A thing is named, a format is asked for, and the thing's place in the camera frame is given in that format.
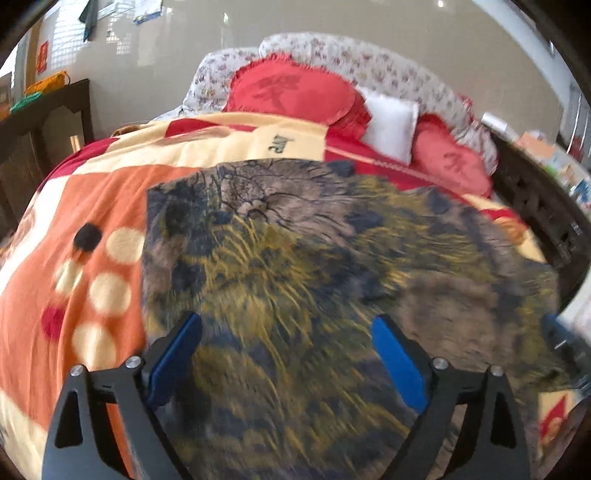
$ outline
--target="wall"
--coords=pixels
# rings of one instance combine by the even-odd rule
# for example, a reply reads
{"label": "wall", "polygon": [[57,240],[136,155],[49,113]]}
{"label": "wall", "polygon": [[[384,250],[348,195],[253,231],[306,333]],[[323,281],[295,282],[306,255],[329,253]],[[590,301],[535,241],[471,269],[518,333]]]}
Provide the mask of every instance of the wall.
{"label": "wall", "polygon": [[562,107],[545,77],[515,40],[472,0],[164,0],[163,16],[132,22],[131,0],[99,21],[82,43],[77,18],[87,0],[61,0],[46,18],[50,68],[91,80],[98,137],[147,121],[181,104],[201,59],[224,47],[257,46],[268,35],[320,31],[388,47],[419,61],[477,114],[491,111],[517,131],[556,135]]}
{"label": "wall", "polygon": [[570,86],[576,81],[560,53],[555,50],[552,55],[523,17],[520,17],[507,4],[507,0],[473,1],[489,14],[523,49],[544,76],[562,107],[566,109],[569,105]]}

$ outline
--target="metal screw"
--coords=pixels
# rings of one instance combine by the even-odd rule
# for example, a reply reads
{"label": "metal screw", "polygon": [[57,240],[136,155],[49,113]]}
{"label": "metal screw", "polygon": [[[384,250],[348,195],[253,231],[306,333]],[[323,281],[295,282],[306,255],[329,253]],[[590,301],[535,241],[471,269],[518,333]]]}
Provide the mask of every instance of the metal screw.
{"label": "metal screw", "polygon": [[70,375],[73,377],[79,377],[83,371],[84,367],[82,365],[74,365],[72,368],[70,368]]}
{"label": "metal screw", "polygon": [[505,375],[505,372],[503,372],[503,367],[499,367],[498,365],[492,365],[491,374],[494,377],[502,377],[503,375]]}
{"label": "metal screw", "polygon": [[137,355],[134,355],[134,356],[130,356],[125,361],[125,366],[127,368],[136,368],[140,365],[141,362],[142,362],[142,359],[140,357],[138,357]]}
{"label": "metal screw", "polygon": [[433,359],[433,367],[435,370],[445,370],[447,367],[449,367],[449,362],[446,358],[438,356]]}

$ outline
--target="red fringe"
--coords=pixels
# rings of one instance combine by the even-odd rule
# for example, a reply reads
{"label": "red fringe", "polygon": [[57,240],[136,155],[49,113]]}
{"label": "red fringe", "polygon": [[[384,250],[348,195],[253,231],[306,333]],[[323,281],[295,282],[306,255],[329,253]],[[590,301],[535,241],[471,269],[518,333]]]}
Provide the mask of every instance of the red fringe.
{"label": "red fringe", "polygon": [[262,59],[256,59],[252,62],[244,65],[240,69],[236,71],[234,77],[232,78],[232,82],[230,83],[230,95],[228,97],[228,102],[226,106],[223,108],[224,112],[248,112],[250,111],[248,108],[243,107],[241,105],[237,105],[234,100],[233,92],[235,88],[244,77],[244,74],[250,71],[253,68],[256,68],[260,64],[266,61],[274,61],[274,62],[283,62],[283,63],[291,63],[297,65],[299,68],[304,70],[320,70],[321,72],[326,72],[332,75],[336,75],[340,77],[344,82],[350,85],[352,89],[355,91],[355,100],[353,101],[353,105],[351,110],[343,117],[336,121],[334,124],[329,125],[332,130],[339,132],[340,135],[344,137],[354,138],[356,140],[360,140],[367,130],[367,126],[369,121],[371,120],[371,114],[367,110],[365,106],[365,101],[361,94],[348,82],[345,78],[341,77],[338,73],[331,72],[324,66],[312,66],[308,65],[307,63],[298,63],[296,62],[292,55],[285,52],[273,52],[269,56],[264,57]]}

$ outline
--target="orange blanket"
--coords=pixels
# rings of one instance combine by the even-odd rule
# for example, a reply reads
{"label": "orange blanket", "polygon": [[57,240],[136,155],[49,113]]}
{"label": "orange blanket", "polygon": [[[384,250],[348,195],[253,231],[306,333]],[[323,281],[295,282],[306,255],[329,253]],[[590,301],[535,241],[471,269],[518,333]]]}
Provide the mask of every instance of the orange blanket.
{"label": "orange blanket", "polygon": [[[27,479],[41,476],[69,369],[110,368],[144,346],[146,191],[222,162],[273,157],[348,158],[358,173],[386,175],[402,189],[437,184],[325,126],[251,113],[147,124],[85,147],[44,182],[0,270],[0,433]],[[513,212],[461,198],[504,227],[522,255],[544,261]]]}

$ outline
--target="white pillow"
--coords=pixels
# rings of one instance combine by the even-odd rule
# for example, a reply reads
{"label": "white pillow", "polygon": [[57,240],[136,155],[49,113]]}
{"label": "white pillow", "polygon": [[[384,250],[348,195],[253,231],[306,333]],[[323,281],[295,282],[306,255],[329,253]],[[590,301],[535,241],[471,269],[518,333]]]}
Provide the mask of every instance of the white pillow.
{"label": "white pillow", "polygon": [[361,139],[382,155],[410,165],[418,103],[357,87],[372,119]]}

